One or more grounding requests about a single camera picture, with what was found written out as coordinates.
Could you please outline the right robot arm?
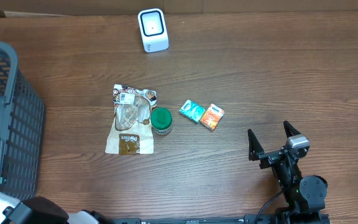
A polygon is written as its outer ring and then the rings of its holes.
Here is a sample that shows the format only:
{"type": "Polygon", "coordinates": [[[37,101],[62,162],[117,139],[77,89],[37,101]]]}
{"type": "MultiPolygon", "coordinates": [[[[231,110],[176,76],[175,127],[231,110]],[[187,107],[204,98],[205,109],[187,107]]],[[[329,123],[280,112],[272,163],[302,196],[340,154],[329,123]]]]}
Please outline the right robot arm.
{"type": "Polygon", "coordinates": [[[280,149],[265,152],[256,135],[247,130],[249,160],[259,161],[260,168],[271,168],[280,185],[280,191],[264,203],[256,215],[245,215],[245,223],[329,223],[329,216],[321,213],[325,208],[328,183],[319,175],[303,177],[298,167],[299,159],[305,157],[310,140],[288,121],[283,122],[287,141],[280,149]],[[286,207],[277,208],[274,214],[263,211],[279,196],[284,196],[286,207]]]}

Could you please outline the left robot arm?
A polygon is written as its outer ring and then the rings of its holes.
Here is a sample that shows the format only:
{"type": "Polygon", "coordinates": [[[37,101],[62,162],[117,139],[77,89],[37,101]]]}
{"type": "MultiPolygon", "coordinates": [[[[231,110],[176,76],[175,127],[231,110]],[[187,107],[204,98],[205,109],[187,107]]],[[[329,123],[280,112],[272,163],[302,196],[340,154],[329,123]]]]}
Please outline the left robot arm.
{"type": "Polygon", "coordinates": [[[112,223],[112,221],[85,210],[67,213],[56,203],[44,197],[19,200],[0,192],[0,223],[91,224],[112,223]]]}

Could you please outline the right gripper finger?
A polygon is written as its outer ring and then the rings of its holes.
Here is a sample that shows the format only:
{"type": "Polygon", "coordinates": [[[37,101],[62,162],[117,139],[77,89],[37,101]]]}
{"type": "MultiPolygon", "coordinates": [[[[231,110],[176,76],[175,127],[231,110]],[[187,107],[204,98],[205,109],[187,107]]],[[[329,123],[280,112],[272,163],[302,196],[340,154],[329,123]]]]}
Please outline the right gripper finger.
{"type": "Polygon", "coordinates": [[[249,160],[257,161],[260,159],[259,156],[264,153],[264,149],[251,129],[247,130],[247,135],[249,138],[249,160]]]}
{"type": "Polygon", "coordinates": [[[287,138],[301,134],[297,129],[295,129],[287,120],[283,122],[283,127],[286,133],[287,138]]]}

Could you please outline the beige snack bag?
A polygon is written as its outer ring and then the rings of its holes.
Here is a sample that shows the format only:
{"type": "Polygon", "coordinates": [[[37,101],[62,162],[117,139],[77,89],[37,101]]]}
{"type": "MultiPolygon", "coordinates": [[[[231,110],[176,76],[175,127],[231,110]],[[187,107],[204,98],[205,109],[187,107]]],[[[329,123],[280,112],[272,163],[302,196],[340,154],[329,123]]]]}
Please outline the beige snack bag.
{"type": "Polygon", "coordinates": [[[105,153],[119,155],[152,154],[154,137],[151,113],[157,92],[115,84],[112,91],[114,119],[105,153]]]}

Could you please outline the green lid jar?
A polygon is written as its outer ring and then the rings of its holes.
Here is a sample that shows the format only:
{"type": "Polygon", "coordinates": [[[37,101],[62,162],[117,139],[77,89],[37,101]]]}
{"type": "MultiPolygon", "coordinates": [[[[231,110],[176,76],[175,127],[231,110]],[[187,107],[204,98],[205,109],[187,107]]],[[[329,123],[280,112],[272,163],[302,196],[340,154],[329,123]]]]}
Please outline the green lid jar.
{"type": "Polygon", "coordinates": [[[172,114],[166,108],[154,109],[150,121],[154,131],[159,135],[169,134],[173,128],[172,114]]]}

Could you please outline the teal tissue pack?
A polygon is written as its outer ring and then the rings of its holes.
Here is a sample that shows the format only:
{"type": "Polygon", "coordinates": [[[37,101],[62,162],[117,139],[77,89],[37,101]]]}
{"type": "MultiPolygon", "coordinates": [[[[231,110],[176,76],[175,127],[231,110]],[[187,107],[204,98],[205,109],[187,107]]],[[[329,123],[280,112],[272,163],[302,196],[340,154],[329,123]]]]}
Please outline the teal tissue pack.
{"type": "Polygon", "coordinates": [[[180,114],[182,114],[183,116],[187,117],[188,119],[192,120],[197,124],[200,122],[205,111],[206,110],[202,106],[191,100],[186,100],[183,106],[179,110],[180,114]]]}

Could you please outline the orange tissue pack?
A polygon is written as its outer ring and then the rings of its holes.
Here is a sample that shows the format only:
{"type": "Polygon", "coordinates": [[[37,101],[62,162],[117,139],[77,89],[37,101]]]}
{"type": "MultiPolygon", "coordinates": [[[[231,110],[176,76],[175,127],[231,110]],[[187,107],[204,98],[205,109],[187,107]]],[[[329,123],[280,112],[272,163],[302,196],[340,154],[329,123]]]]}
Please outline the orange tissue pack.
{"type": "Polygon", "coordinates": [[[224,114],[225,111],[222,108],[211,103],[200,121],[209,130],[214,131],[224,114]]]}

